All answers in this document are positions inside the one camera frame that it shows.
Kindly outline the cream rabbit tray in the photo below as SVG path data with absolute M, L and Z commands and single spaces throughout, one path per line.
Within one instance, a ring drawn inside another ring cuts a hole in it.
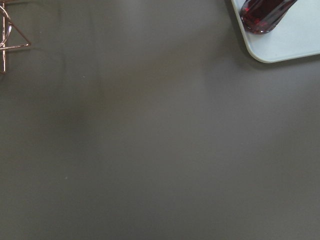
M 277 63 L 320 54 L 320 2 L 298 0 L 269 33 L 253 34 L 244 29 L 240 17 L 243 0 L 232 7 L 249 54 L 262 63 Z

